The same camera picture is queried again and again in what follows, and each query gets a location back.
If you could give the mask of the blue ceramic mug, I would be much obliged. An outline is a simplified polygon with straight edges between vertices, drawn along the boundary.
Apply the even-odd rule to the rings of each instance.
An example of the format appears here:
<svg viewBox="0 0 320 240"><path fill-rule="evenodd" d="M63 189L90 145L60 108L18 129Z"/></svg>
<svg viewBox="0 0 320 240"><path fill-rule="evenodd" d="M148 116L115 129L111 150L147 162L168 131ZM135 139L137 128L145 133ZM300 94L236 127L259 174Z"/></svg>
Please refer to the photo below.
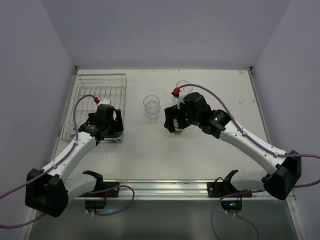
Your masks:
<svg viewBox="0 0 320 240"><path fill-rule="evenodd" d="M120 141L123 138L123 132L113 132L109 133L105 138L104 141Z"/></svg>

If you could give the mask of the cream cup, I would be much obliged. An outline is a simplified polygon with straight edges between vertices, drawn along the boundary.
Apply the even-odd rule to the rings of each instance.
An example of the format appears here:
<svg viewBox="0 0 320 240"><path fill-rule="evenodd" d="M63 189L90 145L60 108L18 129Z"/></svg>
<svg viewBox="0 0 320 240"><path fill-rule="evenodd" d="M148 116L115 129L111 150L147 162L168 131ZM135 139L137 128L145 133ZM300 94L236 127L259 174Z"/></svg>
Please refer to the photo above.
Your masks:
<svg viewBox="0 0 320 240"><path fill-rule="evenodd" d="M177 119L173 120L173 124L174 124L174 132L173 133L180 134L183 131L183 129L179 127Z"/></svg>

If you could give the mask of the clear plastic cup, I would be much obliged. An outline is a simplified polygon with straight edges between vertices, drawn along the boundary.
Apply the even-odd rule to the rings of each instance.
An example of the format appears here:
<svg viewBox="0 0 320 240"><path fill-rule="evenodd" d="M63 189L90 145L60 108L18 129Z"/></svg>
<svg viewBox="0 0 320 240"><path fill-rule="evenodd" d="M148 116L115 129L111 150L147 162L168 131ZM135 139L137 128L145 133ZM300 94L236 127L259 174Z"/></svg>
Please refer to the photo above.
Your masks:
<svg viewBox="0 0 320 240"><path fill-rule="evenodd" d="M180 92L187 92L188 94L190 94L193 91L193 87L190 86L190 82L188 82L186 80L178 81L176 83L175 87L179 88L179 93ZM175 90L173 90L172 96L177 96L177 95L179 95L179 93L175 93Z"/></svg>
<svg viewBox="0 0 320 240"><path fill-rule="evenodd" d="M160 99L155 95L148 95L143 99L144 108L153 108L160 106Z"/></svg>
<svg viewBox="0 0 320 240"><path fill-rule="evenodd" d="M151 122L155 122L159 119L160 111L161 111L161 106L158 105L156 107L145 107L144 108L149 120Z"/></svg>

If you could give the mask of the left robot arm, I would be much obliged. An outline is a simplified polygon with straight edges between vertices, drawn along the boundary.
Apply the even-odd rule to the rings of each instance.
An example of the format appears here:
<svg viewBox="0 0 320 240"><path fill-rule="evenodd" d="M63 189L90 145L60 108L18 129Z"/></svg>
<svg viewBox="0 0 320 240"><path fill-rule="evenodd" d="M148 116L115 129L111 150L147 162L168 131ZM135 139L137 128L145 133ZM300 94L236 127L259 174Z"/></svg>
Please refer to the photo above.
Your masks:
<svg viewBox="0 0 320 240"><path fill-rule="evenodd" d="M124 130L122 113L109 104L100 104L88 114L69 145L42 169L32 169L26 177L25 205L51 217L60 216L68 203L86 193L103 190L103 176L86 170L69 179L80 161L109 135Z"/></svg>

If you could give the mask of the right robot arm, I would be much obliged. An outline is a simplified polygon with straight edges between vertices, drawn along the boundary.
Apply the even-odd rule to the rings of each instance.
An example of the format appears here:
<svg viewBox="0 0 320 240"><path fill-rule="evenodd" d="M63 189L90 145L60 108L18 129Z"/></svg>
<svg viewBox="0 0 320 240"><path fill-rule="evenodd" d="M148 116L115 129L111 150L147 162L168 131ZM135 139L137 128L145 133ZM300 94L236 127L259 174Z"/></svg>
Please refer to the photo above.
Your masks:
<svg viewBox="0 0 320 240"><path fill-rule="evenodd" d="M203 95L175 88L172 92L176 104L164 110L164 127L170 132L180 132L196 126L207 135L224 141L253 159L262 172L240 174L232 170L221 182L208 183L217 196L225 196L249 190L265 190L279 200L285 200L302 174L302 160L296 151L286 156L285 151L273 147L259 137L248 136L245 128L233 121L221 109L211 109Z"/></svg>

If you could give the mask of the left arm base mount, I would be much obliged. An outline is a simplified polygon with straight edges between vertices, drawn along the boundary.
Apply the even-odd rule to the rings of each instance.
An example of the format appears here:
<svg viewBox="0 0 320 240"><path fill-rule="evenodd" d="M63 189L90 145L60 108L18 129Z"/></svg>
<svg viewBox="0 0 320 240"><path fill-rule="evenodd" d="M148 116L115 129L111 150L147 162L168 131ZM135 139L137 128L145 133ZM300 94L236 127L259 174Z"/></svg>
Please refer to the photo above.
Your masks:
<svg viewBox="0 0 320 240"><path fill-rule="evenodd" d="M102 181L93 191L81 195L85 198L84 207L87 211L97 213L107 205L108 198L119 196L119 185L117 181Z"/></svg>

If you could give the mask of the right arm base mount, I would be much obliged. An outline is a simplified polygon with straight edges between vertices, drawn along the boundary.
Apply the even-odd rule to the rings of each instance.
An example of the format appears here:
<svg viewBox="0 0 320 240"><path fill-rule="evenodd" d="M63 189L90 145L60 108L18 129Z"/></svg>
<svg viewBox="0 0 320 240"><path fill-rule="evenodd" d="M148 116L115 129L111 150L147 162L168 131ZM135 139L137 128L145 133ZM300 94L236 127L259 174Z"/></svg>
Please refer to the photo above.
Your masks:
<svg viewBox="0 0 320 240"><path fill-rule="evenodd" d="M225 178L218 177L214 181L206 183L207 195L209 198L221 198L229 194L239 193L232 184L231 180L238 170L232 170ZM236 200L222 200L220 202L221 207L231 214L238 214L243 207L243 198L251 198L251 193L245 193L240 196L236 196Z"/></svg>

